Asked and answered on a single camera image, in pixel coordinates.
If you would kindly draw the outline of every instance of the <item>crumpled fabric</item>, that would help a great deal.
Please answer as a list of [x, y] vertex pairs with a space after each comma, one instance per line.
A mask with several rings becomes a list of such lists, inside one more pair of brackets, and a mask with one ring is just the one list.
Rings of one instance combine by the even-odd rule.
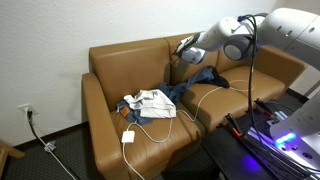
[[175, 86], [169, 86], [161, 83], [159, 89], [174, 103], [180, 102], [180, 96], [187, 91], [193, 84], [212, 84], [223, 88], [229, 88], [229, 82], [219, 75], [217, 69], [213, 66], [206, 66], [191, 76], [186, 82], [179, 83]]
[[131, 109], [140, 109], [140, 116], [147, 118], [173, 118], [176, 117], [176, 106], [159, 89], [140, 90], [132, 97], [123, 98]]
[[152, 118], [141, 117], [140, 116], [140, 109], [132, 110], [130, 108], [129, 104], [125, 100], [120, 101], [117, 104], [117, 107], [118, 107], [117, 111], [121, 111], [125, 107], [129, 108], [130, 112], [124, 118], [130, 123], [135, 122], [139, 125], [144, 125], [144, 124], [152, 123], [152, 121], [153, 121]]

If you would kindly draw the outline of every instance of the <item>wall baseboard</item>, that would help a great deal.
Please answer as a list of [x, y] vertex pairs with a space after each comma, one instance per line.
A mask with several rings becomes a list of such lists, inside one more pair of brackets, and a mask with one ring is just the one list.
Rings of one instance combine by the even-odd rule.
[[[57, 138], [59, 138], [61, 136], [64, 136], [66, 134], [72, 133], [74, 131], [78, 131], [78, 130], [83, 129], [83, 128], [88, 128], [88, 127], [89, 127], [89, 122], [83, 122], [81, 124], [77, 124], [75, 126], [63, 129], [61, 131], [57, 131], [57, 132], [54, 132], [52, 134], [48, 134], [48, 135], [42, 136], [41, 139], [44, 142], [47, 143], [47, 142], [50, 142], [50, 141], [54, 141], [55, 139], [57, 139]], [[19, 149], [20, 151], [25, 151], [26, 149], [28, 149], [30, 147], [34, 147], [34, 146], [38, 146], [38, 145], [43, 146], [42, 143], [38, 139], [34, 139], [34, 140], [31, 140], [31, 141], [25, 142], [23, 144], [19, 144], [17, 146], [14, 146], [14, 148]]]

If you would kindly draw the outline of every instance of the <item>black power cord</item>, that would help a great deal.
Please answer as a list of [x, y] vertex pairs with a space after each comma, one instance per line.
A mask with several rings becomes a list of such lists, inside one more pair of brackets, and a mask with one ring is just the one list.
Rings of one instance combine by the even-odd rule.
[[[249, 72], [249, 83], [248, 83], [248, 113], [249, 113], [249, 118], [251, 120], [251, 123], [252, 123], [252, 126], [253, 128], [256, 130], [257, 132], [257, 135], [258, 135], [258, 138], [259, 138], [259, 141], [260, 143], [263, 145], [265, 151], [268, 153], [268, 155], [273, 159], [275, 160], [275, 162], [277, 162], [283, 169], [285, 169], [288, 173], [294, 175], [296, 178], [298, 179], [304, 179], [306, 178], [306, 175], [305, 174], [300, 174], [300, 175], [297, 175], [295, 173], [293, 173], [292, 171], [290, 171], [287, 167], [285, 167], [281, 162], [279, 162], [279, 160], [277, 160], [276, 158], [274, 158], [270, 151], [268, 150], [268, 148], [266, 147], [266, 145], [262, 142], [262, 139], [263, 137], [261, 136], [261, 134], [259, 133], [258, 129], [257, 129], [257, 125], [256, 125], [256, 122], [254, 120], [254, 115], [253, 115], [253, 107], [252, 107], [252, 92], [251, 92], [251, 85], [252, 85], [252, 76], [253, 76], [253, 70], [254, 70], [254, 59], [255, 59], [255, 56], [256, 56], [256, 52], [257, 52], [257, 42], [258, 42], [258, 39], [257, 39], [257, 23], [256, 23], [256, 20], [255, 20], [255, 16], [264, 16], [264, 15], [245, 15], [245, 16], [240, 16], [238, 18], [238, 21], [241, 22], [243, 20], [248, 20], [252, 26], [253, 26], [253, 30], [254, 30], [254, 35], [253, 35], [253, 49], [252, 49], [252, 56], [251, 56], [251, 64], [250, 64], [250, 72]], [[310, 169], [312, 171], [315, 171], [315, 172], [318, 172], [318, 170], [316, 169], [312, 169], [312, 168], [308, 168], [306, 166], [303, 166], [301, 165], [300, 163], [294, 161], [292, 158], [289, 158], [287, 156], [284, 156], [283, 153], [277, 151], [282, 157], [286, 158], [287, 160], [295, 163], [295, 164], [298, 164], [300, 165], [301, 167], [304, 167], [306, 169]], [[314, 175], [312, 172], [309, 172], [307, 171], [307, 175], [308, 176], [312, 176], [316, 179], [319, 179], [316, 175]]]
[[285, 106], [285, 105], [283, 105], [283, 104], [281, 104], [281, 103], [278, 103], [278, 102], [276, 102], [276, 101], [269, 101], [269, 102], [266, 102], [266, 104], [272, 104], [272, 105], [278, 105], [278, 106], [281, 106], [281, 107], [284, 107], [284, 108], [286, 108], [287, 110], [289, 110], [290, 112], [294, 112], [294, 110], [293, 109], [291, 109], [291, 108], [289, 108], [288, 106]]
[[75, 173], [73, 171], [71, 171], [69, 168], [67, 168], [60, 160], [59, 158], [52, 152], [51, 148], [47, 146], [47, 144], [36, 134], [36, 132], [34, 131], [34, 128], [33, 128], [33, 124], [32, 124], [32, 121], [33, 121], [33, 118], [32, 118], [32, 111], [30, 110], [27, 110], [26, 111], [26, 114], [27, 114], [27, 120], [28, 120], [28, 123], [29, 123], [29, 126], [31, 128], [31, 131], [33, 133], [33, 135], [44, 145], [45, 149], [47, 152], [49, 152], [55, 159], [56, 161], [61, 165], [61, 167], [69, 174], [69, 176], [74, 179], [74, 180], [78, 180], [80, 179], [79, 177], [77, 177], [75, 175]]

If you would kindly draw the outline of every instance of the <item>black cable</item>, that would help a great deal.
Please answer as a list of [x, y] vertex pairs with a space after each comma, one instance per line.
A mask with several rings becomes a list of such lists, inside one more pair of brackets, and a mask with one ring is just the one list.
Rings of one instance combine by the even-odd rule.
[[34, 131], [33, 125], [32, 125], [32, 111], [27, 111], [27, 120], [29, 123], [29, 126], [31, 128], [31, 131], [33, 133], [33, 135], [36, 137], [37, 140], [39, 140], [48, 150], [48, 152], [58, 161], [58, 163], [62, 166], [62, 168], [75, 180], [80, 179], [72, 170], [70, 170], [70, 168], [67, 168], [62, 162], [61, 160], [51, 151], [50, 147], [48, 147], [46, 145], [46, 143], [36, 134], [36, 132]]
[[253, 15], [245, 15], [245, 16], [242, 16], [242, 17], [239, 17], [238, 20], [241, 22], [243, 20], [248, 20], [252, 26], [253, 26], [253, 29], [254, 29], [254, 35], [253, 35], [253, 49], [252, 49], [252, 56], [251, 56], [251, 64], [250, 64], [250, 72], [249, 72], [249, 83], [248, 83], [248, 113], [249, 113], [249, 118], [251, 120], [251, 123], [252, 123], [252, 126], [254, 127], [254, 129], [257, 131], [257, 135], [258, 135], [258, 138], [259, 138], [259, 141], [260, 143], [263, 145], [264, 149], [266, 152], [268, 152], [268, 155], [274, 159], [283, 169], [285, 169], [288, 173], [294, 175], [296, 178], [298, 179], [301, 179], [301, 178], [305, 178], [305, 177], [300, 177], [299, 175], [291, 172], [288, 168], [284, 167], [284, 165], [279, 162], [278, 160], [276, 160], [272, 155], [271, 153], [269, 152], [268, 148], [265, 146], [265, 144], [262, 142], [262, 138], [259, 131], [258, 131], [258, 128], [257, 128], [257, 125], [256, 125], [256, 122], [254, 121], [254, 115], [253, 115], [253, 107], [252, 107], [252, 92], [251, 92], [251, 85], [252, 85], [252, 76], [253, 76], [253, 70], [254, 70], [254, 58], [255, 58], [255, 55], [256, 55], [256, 51], [257, 51], [257, 23], [256, 23], [256, 20], [255, 20], [255, 17]]
[[279, 105], [279, 106], [282, 106], [282, 107], [288, 109], [288, 110], [291, 111], [291, 112], [294, 112], [293, 109], [291, 109], [291, 108], [289, 108], [288, 106], [285, 106], [285, 105], [283, 105], [283, 104], [281, 104], [281, 103], [278, 103], [278, 102], [276, 102], [276, 101], [269, 101], [269, 102], [266, 102], [266, 104], [276, 104], [276, 105]]

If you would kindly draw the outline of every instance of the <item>purple light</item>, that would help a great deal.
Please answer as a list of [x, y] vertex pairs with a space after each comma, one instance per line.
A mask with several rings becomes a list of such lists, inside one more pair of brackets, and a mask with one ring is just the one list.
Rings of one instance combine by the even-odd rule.
[[243, 157], [242, 164], [250, 172], [256, 172], [261, 170], [260, 164], [249, 154]]

